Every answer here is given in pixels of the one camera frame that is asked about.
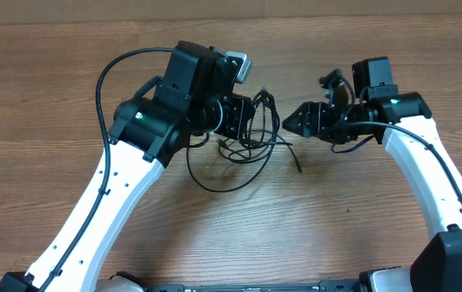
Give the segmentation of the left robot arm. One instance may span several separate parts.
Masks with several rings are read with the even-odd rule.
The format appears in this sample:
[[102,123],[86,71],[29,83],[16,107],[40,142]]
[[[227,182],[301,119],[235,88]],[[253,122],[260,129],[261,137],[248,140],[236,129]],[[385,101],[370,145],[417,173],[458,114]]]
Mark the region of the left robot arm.
[[121,103],[101,128],[104,152],[90,183],[45,252],[1,291],[92,291],[117,236],[145,192],[190,138],[241,139],[250,99],[234,93],[252,67],[248,55],[189,41],[169,50],[162,76]]

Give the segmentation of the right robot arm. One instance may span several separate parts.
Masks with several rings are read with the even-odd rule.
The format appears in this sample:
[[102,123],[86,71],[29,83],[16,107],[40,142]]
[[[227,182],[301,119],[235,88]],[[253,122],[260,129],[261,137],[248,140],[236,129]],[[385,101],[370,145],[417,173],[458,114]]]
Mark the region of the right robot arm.
[[430,238],[408,267],[378,268],[356,280],[321,281],[321,291],[462,291],[462,176],[439,137],[432,112],[417,92],[401,93],[388,58],[320,78],[325,102],[305,102],[283,128],[333,148],[375,139],[394,159],[419,204]]

